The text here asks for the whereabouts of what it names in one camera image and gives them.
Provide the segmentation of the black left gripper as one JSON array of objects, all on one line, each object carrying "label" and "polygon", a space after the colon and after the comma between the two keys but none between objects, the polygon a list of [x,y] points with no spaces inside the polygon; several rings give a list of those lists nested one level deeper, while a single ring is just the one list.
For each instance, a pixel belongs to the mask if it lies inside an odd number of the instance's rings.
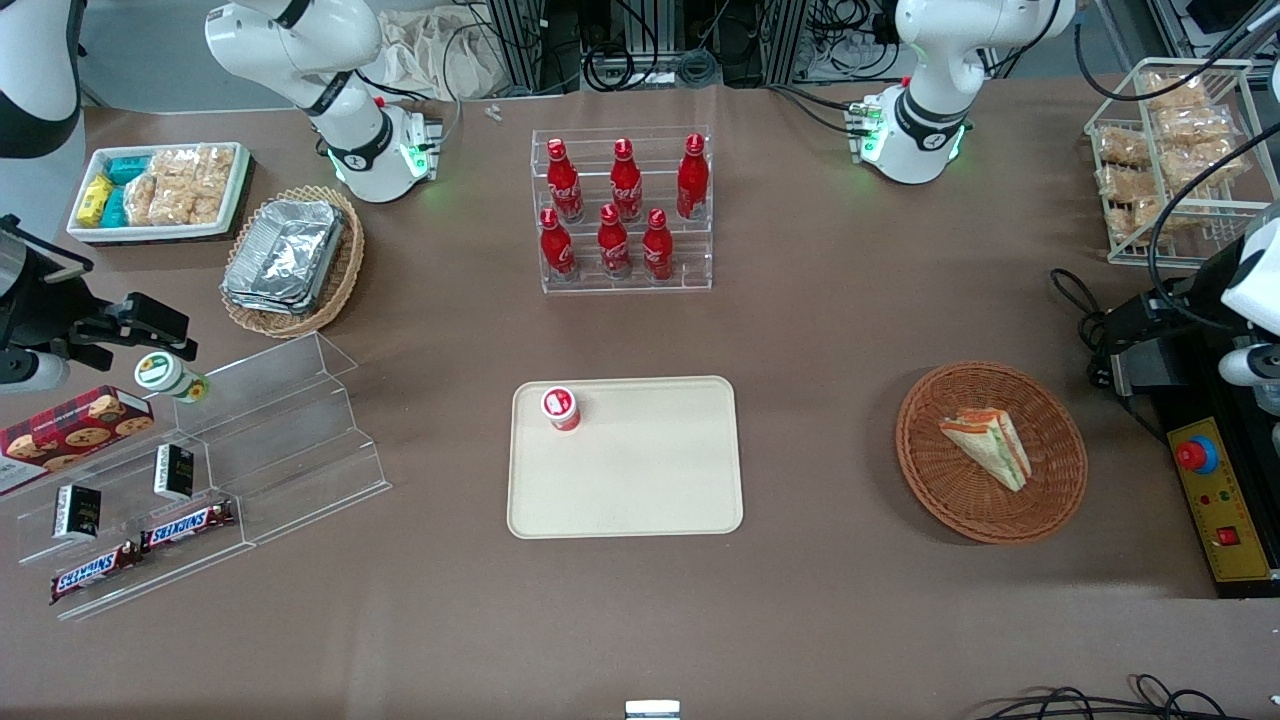
[{"label": "black left gripper", "polygon": [[[1165,281],[1164,290],[1180,307],[1206,319],[1219,319],[1219,283]],[[1174,310],[1157,290],[1138,293],[1103,315],[1103,346],[1130,347],[1148,340],[1183,338],[1204,345],[1216,331]]]}]

